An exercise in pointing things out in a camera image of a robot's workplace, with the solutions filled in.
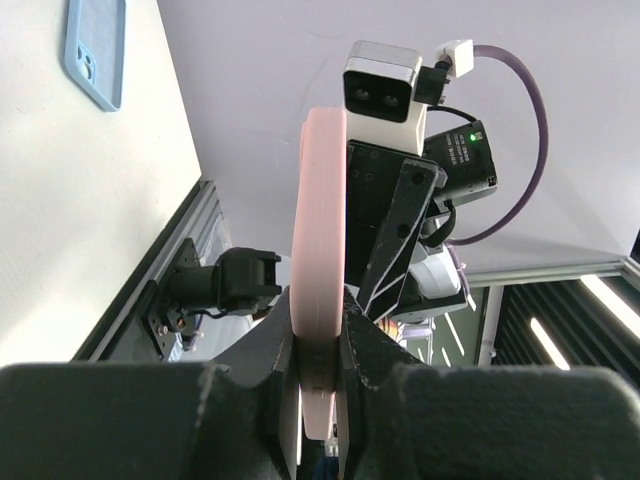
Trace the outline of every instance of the white connector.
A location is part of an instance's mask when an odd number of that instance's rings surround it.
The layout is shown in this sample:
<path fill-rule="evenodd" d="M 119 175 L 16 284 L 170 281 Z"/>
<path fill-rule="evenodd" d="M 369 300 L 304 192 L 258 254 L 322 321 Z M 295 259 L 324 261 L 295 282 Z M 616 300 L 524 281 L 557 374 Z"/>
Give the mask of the white connector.
<path fill-rule="evenodd" d="M 436 61 L 449 59 L 449 75 L 460 78 L 473 70 L 473 40 L 453 40 L 436 49 Z"/>

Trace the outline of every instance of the camera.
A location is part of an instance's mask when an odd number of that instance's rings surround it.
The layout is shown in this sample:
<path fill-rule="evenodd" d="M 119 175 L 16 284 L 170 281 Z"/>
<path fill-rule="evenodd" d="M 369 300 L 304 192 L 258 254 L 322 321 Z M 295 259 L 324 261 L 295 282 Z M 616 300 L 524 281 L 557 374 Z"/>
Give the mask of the camera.
<path fill-rule="evenodd" d="M 388 122 L 407 121 L 421 66 L 415 50 L 356 42 L 343 74 L 346 109 Z"/>

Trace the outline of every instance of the gray cable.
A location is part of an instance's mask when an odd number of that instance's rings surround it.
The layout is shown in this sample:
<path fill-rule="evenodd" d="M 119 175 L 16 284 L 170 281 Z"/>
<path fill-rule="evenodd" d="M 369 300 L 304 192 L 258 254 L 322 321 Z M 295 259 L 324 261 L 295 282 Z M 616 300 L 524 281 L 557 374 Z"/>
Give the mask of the gray cable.
<path fill-rule="evenodd" d="M 524 86 L 529 93 L 529 97 L 531 98 L 531 103 L 533 103 L 533 110 L 538 122 L 538 160 L 527 188 L 511 210 L 509 210 L 504 217 L 498 220 L 495 225 L 486 229 L 484 232 L 468 238 L 451 239 L 447 241 L 449 245 L 456 246 L 471 245 L 472 243 L 484 240 L 511 222 L 511 220 L 513 220 L 522 211 L 529 200 L 531 200 L 533 193 L 536 188 L 538 188 L 538 184 L 540 183 L 540 179 L 542 178 L 542 174 L 547 163 L 547 155 L 549 153 L 549 123 L 547 121 L 547 113 L 544 108 L 542 94 L 540 93 L 540 89 L 533 79 L 531 72 L 529 72 L 527 67 L 518 57 L 500 47 L 494 47 L 492 45 L 475 45 L 473 47 L 473 54 L 476 58 L 486 57 L 501 61 L 511 68 L 518 77 L 520 77 L 522 83 L 524 83 Z"/>

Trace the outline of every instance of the black camera front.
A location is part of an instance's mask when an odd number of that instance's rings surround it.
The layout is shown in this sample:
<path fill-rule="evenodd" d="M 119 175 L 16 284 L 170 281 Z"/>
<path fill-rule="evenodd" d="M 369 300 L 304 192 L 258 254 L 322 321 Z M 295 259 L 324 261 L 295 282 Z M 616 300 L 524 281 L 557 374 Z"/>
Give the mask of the black camera front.
<path fill-rule="evenodd" d="M 409 115 L 413 89 L 393 78 L 344 72 L 345 107 L 352 113 L 403 123 Z"/>

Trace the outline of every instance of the bolt hole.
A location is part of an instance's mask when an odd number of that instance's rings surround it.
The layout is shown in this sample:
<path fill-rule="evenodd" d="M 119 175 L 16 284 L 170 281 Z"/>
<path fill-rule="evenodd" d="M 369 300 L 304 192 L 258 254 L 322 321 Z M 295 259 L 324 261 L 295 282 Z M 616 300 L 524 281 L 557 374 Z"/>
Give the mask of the bolt hole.
<path fill-rule="evenodd" d="M 409 236 L 409 234 L 411 233 L 411 228 L 409 228 L 409 225 L 406 224 L 402 224 L 398 227 L 398 238 L 407 238 Z"/>
<path fill-rule="evenodd" d="M 421 183 L 424 182 L 424 173 L 414 173 L 413 176 L 411 177 L 411 181 L 415 185 L 420 185 Z"/>

